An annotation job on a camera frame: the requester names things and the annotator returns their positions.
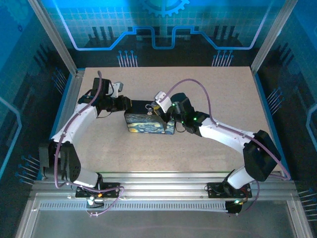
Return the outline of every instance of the black mount plate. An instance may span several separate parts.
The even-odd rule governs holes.
[[[101,189],[109,189],[113,187],[119,187],[120,183],[119,182],[104,182],[102,185]],[[120,191],[110,191],[110,192],[104,192],[103,195],[100,198],[117,198],[119,196]],[[77,198],[83,198],[83,197],[90,197],[91,195],[96,195],[97,193],[95,192],[90,192],[87,190],[83,190],[81,187],[77,187],[76,189],[76,195],[75,197]]]
[[[248,198],[252,197],[252,192],[249,184],[246,184],[242,187],[247,192]],[[245,198],[246,195],[241,189],[233,191],[232,196],[228,196],[222,187],[221,182],[209,182],[205,187],[205,190],[208,192],[208,198]]]

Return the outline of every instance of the gear logo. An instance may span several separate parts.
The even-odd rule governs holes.
[[[0,6],[6,6],[7,11],[18,23],[25,20],[29,14],[27,4],[27,0],[0,0]]]
[[[149,14],[166,17],[172,16],[173,13],[178,14],[180,9],[184,10],[184,5],[189,4],[189,0],[140,0],[140,3],[143,10],[149,11]]]

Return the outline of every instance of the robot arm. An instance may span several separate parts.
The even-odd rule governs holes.
[[[57,144],[64,134],[58,156],[57,172],[59,180],[70,181],[86,187],[96,187],[99,182],[102,182],[102,178],[100,179],[97,173],[81,167],[75,148],[88,126],[98,117],[102,110],[108,112],[125,111],[131,108],[132,105],[129,98],[118,95],[123,88],[121,82],[111,83],[108,79],[102,79],[101,90],[97,99],[80,113],[95,97],[98,91],[99,81],[99,78],[94,79],[93,88],[79,99],[74,114],[65,126],[52,137],[49,143],[42,143],[40,145],[39,158],[41,172],[45,178],[54,176],[54,155],[56,153]],[[64,129],[71,120],[72,122],[65,133]]]
[[[278,150],[266,132],[243,131],[217,120],[214,120],[214,123],[208,114],[195,111],[184,93],[175,94],[171,98],[166,97],[162,101],[165,96],[164,92],[159,92],[155,96],[155,101],[160,106],[160,110],[156,113],[163,120],[167,122],[173,119],[180,122],[187,132],[219,141],[243,155],[245,165],[232,171],[223,182],[227,190],[240,189],[254,180],[265,181],[276,166],[274,159],[250,138],[261,142],[278,160],[281,160]]]

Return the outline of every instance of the beige tabletop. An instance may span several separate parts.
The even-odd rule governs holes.
[[[132,100],[152,100],[184,78],[194,78],[207,89],[215,119],[248,131],[269,129],[249,67],[132,67],[86,68],[79,96],[92,88],[100,70],[103,78],[124,84],[121,94]],[[197,111],[208,113],[202,89],[193,82],[179,85]],[[243,165],[235,150],[193,134],[128,132],[124,112],[96,119],[77,150],[84,168],[96,172],[178,171],[227,172]]]

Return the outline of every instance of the starry night box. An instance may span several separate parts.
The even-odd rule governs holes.
[[[151,110],[151,103],[151,101],[132,101],[132,108],[124,113],[129,132],[173,135],[175,122],[170,120],[165,123]]]

